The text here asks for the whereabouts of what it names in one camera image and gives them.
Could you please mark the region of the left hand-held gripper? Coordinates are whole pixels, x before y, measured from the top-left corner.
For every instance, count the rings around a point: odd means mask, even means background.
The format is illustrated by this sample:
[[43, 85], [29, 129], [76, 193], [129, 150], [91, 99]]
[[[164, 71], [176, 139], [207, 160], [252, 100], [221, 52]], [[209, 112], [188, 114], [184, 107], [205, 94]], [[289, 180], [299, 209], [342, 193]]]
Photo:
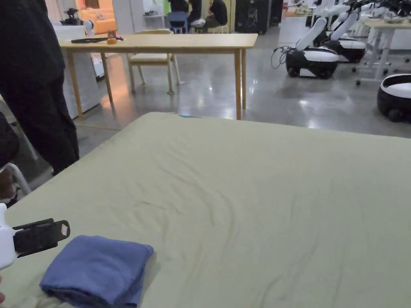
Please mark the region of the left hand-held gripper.
[[7, 207], [0, 204], [0, 268], [5, 269], [17, 257], [24, 257], [58, 246], [58, 242], [70, 236], [68, 221], [49, 218], [20, 226], [6, 224]]

